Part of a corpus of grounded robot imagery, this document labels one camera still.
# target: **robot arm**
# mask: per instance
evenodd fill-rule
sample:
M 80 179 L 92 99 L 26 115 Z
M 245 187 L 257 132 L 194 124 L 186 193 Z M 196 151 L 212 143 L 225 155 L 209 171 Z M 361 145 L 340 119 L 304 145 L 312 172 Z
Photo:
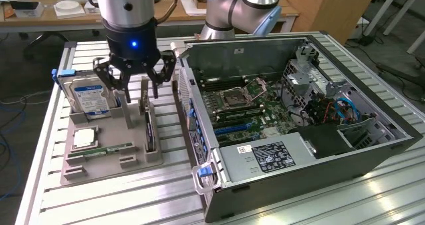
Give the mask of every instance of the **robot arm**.
M 280 18 L 278 0 L 208 0 L 200 39 L 234 37 L 234 27 L 265 36 Z
M 170 80 L 176 56 L 170 50 L 158 51 L 154 28 L 172 14 L 177 0 L 158 20 L 154 19 L 153 0 L 97 0 L 97 3 L 88 1 L 100 9 L 110 49 L 109 59 L 94 58 L 94 73 L 109 89 L 125 92 L 128 102 L 130 76 L 146 73 L 157 98 L 157 86 Z M 157 73 L 153 67 L 160 59 L 164 61 L 164 67 Z M 110 74 L 110 65 L 121 72 L 118 79 Z
M 109 89 L 125 92 L 129 102 L 130 76 L 146 73 L 157 98 L 157 86 L 170 80 L 176 56 L 172 50 L 158 51 L 154 28 L 172 14 L 177 0 L 158 20 L 154 19 L 153 0 L 97 0 L 97 3 L 88 1 L 100 9 L 110 49 L 109 59 L 93 59 L 96 75 Z M 208 0 L 201 39 L 234 37 L 233 27 L 257 36 L 266 35 L 280 17 L 281 9 L 277 4 L 278 0 Z M 164 67 L 157 73 L 154 65 L 160 59 L 164 61 Z M 110 65 L 121 72 L 118 79 L 110 74 Z

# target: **white sticker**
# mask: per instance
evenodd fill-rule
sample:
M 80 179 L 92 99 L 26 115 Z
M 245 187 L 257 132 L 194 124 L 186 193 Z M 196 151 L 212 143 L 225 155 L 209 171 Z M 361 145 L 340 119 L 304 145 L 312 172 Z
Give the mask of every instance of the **white sticker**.
M 237 48 L 237 49 L 234 49 L 234 54 L 242 54 L 244 51 L 245 51 L 244 48 Z
M 250 145 L 241 146 L 241 147 L 237 148 L 237 151 L 238 151 L 240 154 L 252 152 L 252 147 L 250 147 Z
M 104 91 L 101 85 L 76 87 L 73 90 L 84 113 L 102 115 L 109 111 L 106 98 L 101 96 Z

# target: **wooden desk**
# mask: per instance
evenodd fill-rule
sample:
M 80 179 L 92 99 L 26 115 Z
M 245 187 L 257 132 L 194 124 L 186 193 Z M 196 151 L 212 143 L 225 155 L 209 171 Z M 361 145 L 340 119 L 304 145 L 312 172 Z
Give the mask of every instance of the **wooden desk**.
M 53 5 L 57 0 L 32 0 L 41 2 L 46 7 L 41 18 L 4 18 L 2 5 L 0 6 L 0 33 L 5 32 L 46 32 L 46 31 L 70 31 L 70 30 L 86 30 L 86 29 L 102 29 L 101 19 L 98 15 L 86 15 L 82 17 L 57 19 L 54 14 Z M 161 0 L 154 4 L 154 17 L 160 18 L 173 0 Z M 282 13 L 280 22 L 285 22 L 281 31 L 289 32 L 294 18 L 298 16 L 298 12 L 289 6 L 286 0 L 281 0 Z M 202 25 L 205 16 L 188 16 L 182 5 L 178 1 L 178 5 L 169 19 L 161 24 L 161 26 L 181 26 L 181 25 Z

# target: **power supply label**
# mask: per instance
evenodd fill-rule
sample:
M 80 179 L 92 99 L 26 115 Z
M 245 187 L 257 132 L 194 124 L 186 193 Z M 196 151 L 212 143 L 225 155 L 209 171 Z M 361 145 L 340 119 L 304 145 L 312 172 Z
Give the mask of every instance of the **power supply label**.
M 253 147 L 252 152 L 264 173 L 296 165 L 282 142 Z

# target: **wooden cabinet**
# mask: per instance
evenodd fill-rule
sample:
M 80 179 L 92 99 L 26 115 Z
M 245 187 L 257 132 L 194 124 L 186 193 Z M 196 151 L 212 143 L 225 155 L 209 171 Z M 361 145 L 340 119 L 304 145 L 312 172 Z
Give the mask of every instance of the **wooden cabinet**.
M 345 43 L 371 0 L 288 0 L 300 12 L 293 32 L 328 31 Z

